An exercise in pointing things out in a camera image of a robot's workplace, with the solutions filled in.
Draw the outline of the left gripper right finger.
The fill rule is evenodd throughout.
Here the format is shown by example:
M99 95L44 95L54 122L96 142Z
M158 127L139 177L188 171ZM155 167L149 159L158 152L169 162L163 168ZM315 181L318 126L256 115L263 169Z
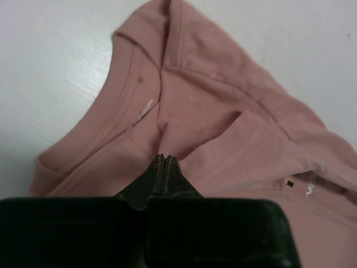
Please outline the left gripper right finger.
M288 220L264 199L203 198L159 155L146 206L148 267L300 267Z

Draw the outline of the pink mario t shirt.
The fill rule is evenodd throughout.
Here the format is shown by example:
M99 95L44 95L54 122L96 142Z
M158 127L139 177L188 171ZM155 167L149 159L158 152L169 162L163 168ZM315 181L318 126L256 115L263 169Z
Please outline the pink mario t shirt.
M29 195L112 196L158 154L203 196L277 202L303 267L356 266L356 152L184 1L114 32L103 89L38 156Z

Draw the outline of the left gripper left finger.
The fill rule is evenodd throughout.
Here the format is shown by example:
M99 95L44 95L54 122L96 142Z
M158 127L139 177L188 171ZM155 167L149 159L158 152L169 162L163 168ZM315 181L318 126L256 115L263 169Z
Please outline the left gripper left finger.
M113 197L1 201L2 267L146 267L145 210L166 159Z

